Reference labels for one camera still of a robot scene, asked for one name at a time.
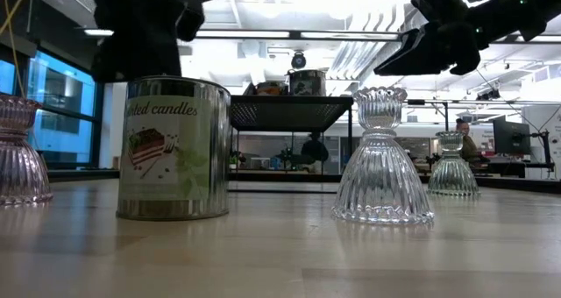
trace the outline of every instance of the can label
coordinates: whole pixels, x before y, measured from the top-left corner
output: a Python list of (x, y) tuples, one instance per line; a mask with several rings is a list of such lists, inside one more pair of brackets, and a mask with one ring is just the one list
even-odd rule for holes
[(209, 196), (210, 101), (188, 96), (127, 100), (119, 198), (197, 201)]

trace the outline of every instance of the glass candle holder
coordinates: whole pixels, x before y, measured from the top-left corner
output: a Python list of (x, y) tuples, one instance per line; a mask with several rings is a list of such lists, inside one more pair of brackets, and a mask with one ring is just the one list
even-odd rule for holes
[(433, 220), (413, 162), (395, 141), (403, 89), (370, 88), (354, 94), (366, 129), (344, 171), (333, 215), (371, 224), (422, 224)]
[(440, 195), (477, 195), (479, 188), (469, 164), (462, 159), (464, 133), (442, 131), (437, 133), (443, 156), (430, 176), (429, 193)]
[(25, 141), (40, 103), (0, 95), (0, 205), (45, 202), (53, 195), (46, 166)]

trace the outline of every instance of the table surface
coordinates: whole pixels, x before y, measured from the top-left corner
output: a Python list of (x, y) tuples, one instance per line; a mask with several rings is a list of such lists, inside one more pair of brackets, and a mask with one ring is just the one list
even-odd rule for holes
[(0, 209), (0, 296), (560, 297), (561, 200), (431, 197), (431, 226), (330, 217), (334, 195), (231, 194), (194, 222), (115, 218), (117, 181), (53, 185)]

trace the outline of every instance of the computer monitor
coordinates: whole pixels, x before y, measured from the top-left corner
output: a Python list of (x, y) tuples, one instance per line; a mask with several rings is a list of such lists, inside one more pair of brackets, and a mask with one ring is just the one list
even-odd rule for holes
[(493, 121), (494, 152), (505, 154), (532, 154), (529, 145), (529, 125)]

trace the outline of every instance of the cake illustration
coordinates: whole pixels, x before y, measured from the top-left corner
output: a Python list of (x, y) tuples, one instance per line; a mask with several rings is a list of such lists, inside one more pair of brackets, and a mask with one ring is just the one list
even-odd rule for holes
[(129, 136), (129, 158), (136, 166), (146, 160), (157, 158), (164, 152), (166, 139), (154, 128), (139, 131)]

